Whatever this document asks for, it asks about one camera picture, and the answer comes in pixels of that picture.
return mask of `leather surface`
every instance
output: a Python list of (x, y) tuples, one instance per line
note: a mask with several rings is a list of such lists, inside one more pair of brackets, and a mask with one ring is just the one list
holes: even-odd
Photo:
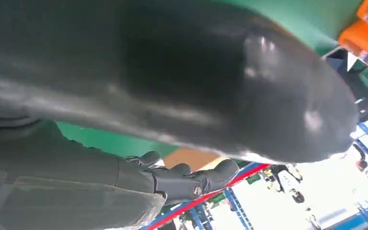
[(357, 122), (314, 52), (206, 0), (0, 0), (0, 109), (258, 161), (325, 159)]

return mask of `green wall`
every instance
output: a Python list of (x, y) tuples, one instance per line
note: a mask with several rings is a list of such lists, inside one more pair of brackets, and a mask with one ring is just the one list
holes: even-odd
[(254, 9), (292, 32), (320, 54), (356, 20), (362, 0), (219, 0)]
[[(319, 54), (336, 45), (340, 32), (355, 20), (361, 0), (221, 0), (255, 9), (291, 31)], [(157, 150), (163, 156), (178, 149), (159, 142), (128, 137), (116, 133), (58, 124), (63, 134), (87, 147), (120, 156), (142, 155)]]
[(122, 157), (141, 156), (150, 150), (156, 150), (162, 156), (166, 156), (178, 149), (176, 146), (108, 131), (80, 127), (63, 122), (58, 122), (57, 124), (63, 134), (69, 139), (81, 142), (86, 147), (96, 147)]

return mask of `gloved hand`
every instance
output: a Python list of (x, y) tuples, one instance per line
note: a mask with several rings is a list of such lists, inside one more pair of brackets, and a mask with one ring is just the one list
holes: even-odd
[(142, 157), (127, 157), (126, 160), (144, 167), (148, 176), (152, 176), (155, 183), (155, 193), (163, 194), (165, 205), (191, 201), (201, 195), (208, 194), (230, 183), (239, 171), (233, 160), (224, 160), (214, 169), (201, 170), (191, 173), (187, 164), (178, 164), (171, 169), (154, 167), (161, 160), (158, 152), (150, 151)]

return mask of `red stripe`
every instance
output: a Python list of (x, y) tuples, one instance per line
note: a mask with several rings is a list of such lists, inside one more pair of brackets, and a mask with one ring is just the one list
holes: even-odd
[[(248, 171), (248, 172), (245, 172), (245, 173), (244, 173), (244, 174), (242, 174), (242, 175), (239, 175), (239, 176), (238, 176), (238, 177), (236, 177), (236, 178), (235, 178), (231, 183), (229, 183), (229, 184), (227, 185), (227, 187), (231, 187), (231, 186), (233, 186), (235, 183), (237, 183), (237, 182), (239, 182), (239, 181), (241, 181), (241, 180), (245, 179), (246, 177), (248, 177), (248, 176), (250, 176), (250, 175), (252, 175), (252, 174), (255, 174), (256, 172), (258, 172), (258, 171), (260, 171), (260, 170), (262, 170), (262, 169), (267, 168), (268, 166), (269, 166), (269, 164), (261, 164), (261, 165), (257, 166), (256, 168), (254, 168), (254, 169), (252, 169), (252, 170), (250, 170), (250, 171)], [(195, 207), (195, 206), (197, 206), (197, 205), (201, 204), (201, 203), (202, 203), (202, 202), (204, 202), (205, 200), (207, 200), (207, 199), (209, 199), (209, 198), (213, 197), (214, 195), (216, 195), (216, 194), (218, 194), (218, 193), (220, 193), (220, 192), (221, 192), (221, 190), (220, 190), (220, 191), (213, 192), (213, 193), (210, 193), (210, 194), (206, 194), (206, 195), (204, 195), (204, 196), (200, 197), (199, 199), (194, 200), (193, 202), (191, 202), (191, 203), (190, 203), (190, 204), (188, 204), (187, 206), (182, 207), (182, 208), (180, 208), (180, 209), (178, 209), (178, 210), (175, 210), (171, 215), (169, 215), (169, 216), (167, 216), (166, 218), (164, 218), (164, 219), (160, 220), (159, 222), (157, 222), (157, 223), (153, 224), (152, 226), (149, 226), (147, 229), (148, 229), (148, 230), (153, 230), (153, 229), (155, 229), (155, 228), (158, 228), (158, 227), (162, 226), (163, 224), (165, 224), (165, 223), (167, 223), (168, 221), (172, 220), (174, 217), (176, 217), (176, 216), (178, 216), (178, 215), (181, 215), (183, 212), (186, 212), (186, 211), (188, 211), (188, 210), (192, 209), (193, 207)]]

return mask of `metal rack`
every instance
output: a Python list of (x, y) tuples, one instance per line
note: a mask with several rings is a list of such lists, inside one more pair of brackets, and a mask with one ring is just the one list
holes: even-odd
[(230, 206), (232, 207), (233, 211), (236, 212), (238, 215), (239, 220), (241, 221), (242, 225), (245, 227), (246, 230), (253, 230), (252, 224), (249, 221), (249, 218), (246, 216), (242, 205), (240, 204), (239, 200), (236, 198), (233, 190), (231, 188), (227, 188), (223, 191), (225, 193), (226, 198), (230, 202)]

